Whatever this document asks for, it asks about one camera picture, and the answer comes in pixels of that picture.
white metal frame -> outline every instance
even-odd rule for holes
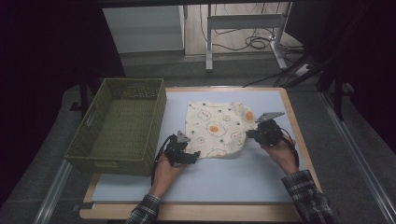
[[[282,13],[261,15],[214,15],[211,5],[207,5],[207,42],[206,42],[206,72],[213,71],[212,30],[215,29],[254,29],[277,28],[274,38],[271,38],[271,49],[281,70],[287,68],[285,60],[279,50],[279,42],[285,30],[289,16],[291,2],[288,2]]]

plaid shirt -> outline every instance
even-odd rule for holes
[[[304,223],[333,223],[329,199],[317,189],[308,170],[287,175],[282,178],[282,182]],[[157,219],[159,208],[160,198],[146,194],[125,224],[153,223]]]

white patterned cloth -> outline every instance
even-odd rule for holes
[[[201,151],[201,159],[233,154],[244,146],[246,132],[257,128],[255,120],[253,111],[237,102],[189,102],[186,152]]]

basket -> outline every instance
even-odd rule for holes
[[[64,158],[84,173],[150,175],[165,104],[163,79],[106,78]]]

white wall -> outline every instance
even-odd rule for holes
[[[119,53],[184,49],[183,7],[103,9]]]

